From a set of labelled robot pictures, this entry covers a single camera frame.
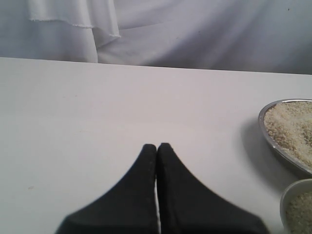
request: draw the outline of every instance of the silver bowl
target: silver bowl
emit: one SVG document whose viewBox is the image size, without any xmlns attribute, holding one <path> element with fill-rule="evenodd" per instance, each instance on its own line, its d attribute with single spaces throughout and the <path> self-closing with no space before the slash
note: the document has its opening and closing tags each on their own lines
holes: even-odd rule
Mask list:
<svg viewBox="0 0 312 234">
<path fill-rule="evenodd" d="M 304 165 L 300 161 L 294 159 L 290 155 L 288 155 L 286 152 L 282 150 L 281 147 L 279 147 L 276 142 L 270 137 L 269 133 L 267 132 L 267 129 L 264 125 L 264 116 L 265 113 L 273 108 L 276 104 L 283 103 L 283 102 L 294 102 L 294 101 L 310 101 L 312 102 L 312 99 L 284 99 L 280 101 L 275 101 L 270 103 L 269 105 L 266 105 L 259 113 L 258 117 L 258 123 L 260 126 L 260 130 L 262 132 L 262 135 L 264 136 L 265 140 L 267 141 L 270 149 L 273 151 L 273 154 L 279 160 L 286 168 L 288 168 L 290 171 L 292 171 L 297 177 L 299 178 L 312 178 L 312 169 L 310 169 L 308 166 Z"/>
</svg>

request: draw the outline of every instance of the grain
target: grain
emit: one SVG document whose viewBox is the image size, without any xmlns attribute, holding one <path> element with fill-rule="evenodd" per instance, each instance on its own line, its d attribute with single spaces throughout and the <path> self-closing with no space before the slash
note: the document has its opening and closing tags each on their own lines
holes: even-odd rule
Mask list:
<svg viewBox="0 0 312 234">
<path fill-rule="evenodd" d="M 269 109 L 264 125 L 283 151 L 312 169 L 312 102 L 284 102 Z"/>
<path fill-rule="evenodd" d="M 312 192 L 300 194 L 290 201 L 286 221 L 292 234 L 312 234 Z"/>
</svg>

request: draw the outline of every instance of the white table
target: white table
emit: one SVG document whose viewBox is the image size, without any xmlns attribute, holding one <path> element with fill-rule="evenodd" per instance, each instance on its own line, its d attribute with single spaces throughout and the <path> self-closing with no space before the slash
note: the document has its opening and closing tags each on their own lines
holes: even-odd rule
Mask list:
<svg viewBox="0 0 312 234">
<path fill-rule="evenodd" d="M 52 234 L 110 189 L 144 143 L 169 142 L 207 187 L 282 231 L 296 179 L 257 126 L 312 77 L 0 58 L 0 233 Z"/>
</svg>

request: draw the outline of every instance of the white fabric backdrop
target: white fabric backdrop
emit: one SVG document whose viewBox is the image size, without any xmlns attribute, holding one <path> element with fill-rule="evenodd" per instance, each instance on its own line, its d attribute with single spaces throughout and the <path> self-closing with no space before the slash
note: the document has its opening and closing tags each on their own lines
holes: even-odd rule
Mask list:
<svg viewBox="0 0 312 234">
<path fill-rule="evenodd" d="M 312 74 L 311 0 L 29 3 L 0 0 L 0 56 Z"/>
</svg>

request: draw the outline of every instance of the bowl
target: bowl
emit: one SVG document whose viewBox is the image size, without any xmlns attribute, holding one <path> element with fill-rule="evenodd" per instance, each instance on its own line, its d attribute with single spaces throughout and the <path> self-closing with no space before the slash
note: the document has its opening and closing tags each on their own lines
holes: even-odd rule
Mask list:
<svg viewBox="0 0 312 234">
<path fill-rule="evenodd" d="M 293 172 L 297 177 L 299 178 L 311 178 L 312 177 L 312 169 L 310 169 L 305 164 L 297 161 L 290 155 L 288 155 L 286 152 L 283 151 L 283 149 L 276 144 L 276 142 L 270 137 L 269 133 L 267 132 L 267 129 L 264 125 L 264 116 L 265 113 L 273 108 L 275 105 L 279 103 L 284 102 L 295 102 L 295 101 L 310 101 L 312 102 L 312 99 L 284 99 L 272 102 L 268 105 L 266 105 L 259 113 L 258 117 L 258 123 L 260 126 L 260 131 L 262 135 L 264 136 L 266 142 L 268 143 L 270 149 L 272 150 L 275 157 L 291 172 Z"/>
<path fill-rule="evenodd" d="M 286 220 L 286 209 L 288 207 L 288 204 L 294 197 L 302 193 L 311 192 L 311 191 L 312 191 L 312 179 L 303 179 L 303 180 L 299 180 L 291 184 L 283 192 L 281 200 L 280 200 L 279 211 L 280 211 L 282 223 L 284 226 L 284 232 L 286 234 L 291 234 L 291 231 L 288 227 L 287 220 Z"/>
</svg>

